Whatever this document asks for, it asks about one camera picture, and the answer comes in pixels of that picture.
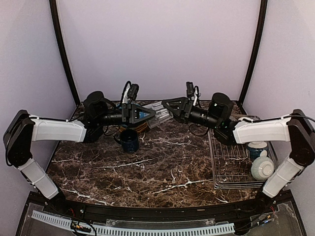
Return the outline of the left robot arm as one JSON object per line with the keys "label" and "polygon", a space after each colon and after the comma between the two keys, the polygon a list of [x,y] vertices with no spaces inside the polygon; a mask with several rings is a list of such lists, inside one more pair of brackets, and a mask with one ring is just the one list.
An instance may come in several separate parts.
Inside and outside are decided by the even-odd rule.
{"label": "left robot arm", "polygon": [[69,202],[63,199],[62,190],[34,158],[32,145],[59,141],[94,143],[106,126],[135,125],[152,119],[155,114],[154,110],[137,104],[124,104],[121,109],[92,106],[74,120],[43,118],[20,110],[3,136],[6,164],[19,170],[50,201],[52,209],[66,214]]}

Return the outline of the clear glass cup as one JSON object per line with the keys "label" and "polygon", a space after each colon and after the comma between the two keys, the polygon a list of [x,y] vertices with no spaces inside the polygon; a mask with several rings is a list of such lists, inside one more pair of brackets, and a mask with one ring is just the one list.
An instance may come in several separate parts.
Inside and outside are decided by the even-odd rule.
{"label": "clear glass cup", "polygon": [[154,110],[156,112],[155,116],[147,121],[148,127],[150,129],[153,129],[173,118],[173,115],[170,113],[169,110],[164,108],[161,101],[145,105],[144,107]]}

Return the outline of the blue polka dot plate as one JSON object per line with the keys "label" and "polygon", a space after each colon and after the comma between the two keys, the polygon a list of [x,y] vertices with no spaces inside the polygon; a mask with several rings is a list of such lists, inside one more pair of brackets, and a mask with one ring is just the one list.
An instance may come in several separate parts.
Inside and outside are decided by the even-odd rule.
{"label": "blue polka dot plate", "polygon": [[137,105],[137,104],[119,104],[117,106],[118,109],[122,109],[123,111],[123,117],[125,118],[143,118],[145,117],[145,112],[143,111],[143,107]]}

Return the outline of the dark blue mug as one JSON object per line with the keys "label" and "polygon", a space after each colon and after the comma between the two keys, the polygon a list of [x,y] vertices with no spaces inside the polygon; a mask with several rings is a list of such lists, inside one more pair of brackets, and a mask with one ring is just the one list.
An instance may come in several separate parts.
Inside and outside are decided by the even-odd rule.
{"label": "dark blue mug", "polygon": [[114,140],[122,146],[126,153],[134,153],[139,150],[138,133],[133,129],[126,129],[119,135],[115,135]]}

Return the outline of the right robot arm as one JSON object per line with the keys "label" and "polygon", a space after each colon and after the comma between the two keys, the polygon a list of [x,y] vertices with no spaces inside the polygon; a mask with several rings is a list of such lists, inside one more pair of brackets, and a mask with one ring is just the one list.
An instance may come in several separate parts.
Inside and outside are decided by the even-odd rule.
{"label": "right robot arm", "polygon": [[291,114],[261,120],[242,117],[231,120],[233,102],[223,93],[214,93],[208,109],[202,109],[186,97],[163,100],[162,105],[181,123],[194,123],[211,129],[223,145],[240,145],[252,142],[287,142],[291,152],[267,178],[262,194],[251,203],[255,213],[262,213],[270,199],[289,184],[315,160],[315,129],[302,110]]}

